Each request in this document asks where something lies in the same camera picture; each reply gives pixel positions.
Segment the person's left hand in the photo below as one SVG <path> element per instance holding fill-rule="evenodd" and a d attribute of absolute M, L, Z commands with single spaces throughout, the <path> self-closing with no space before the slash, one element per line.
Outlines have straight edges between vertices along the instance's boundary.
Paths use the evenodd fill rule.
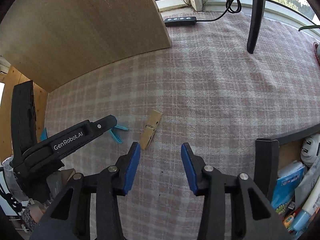
<path fill-rule="evenodd" d="M 27 228 L 33 231 L 46 211 L 47 207 L 45 205 L 30 199 L 22 213 L 22 219 Z"/>

